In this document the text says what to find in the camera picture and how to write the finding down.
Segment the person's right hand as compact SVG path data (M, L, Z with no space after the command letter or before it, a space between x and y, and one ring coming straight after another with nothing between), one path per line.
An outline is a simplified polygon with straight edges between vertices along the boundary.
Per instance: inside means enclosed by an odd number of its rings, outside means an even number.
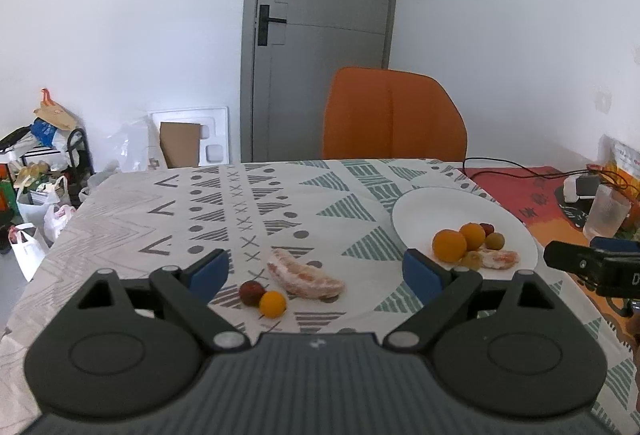
M634 339L636 349L640 345L640 303L638 299L630 302L632 316L627 320L626 329L628 334Z

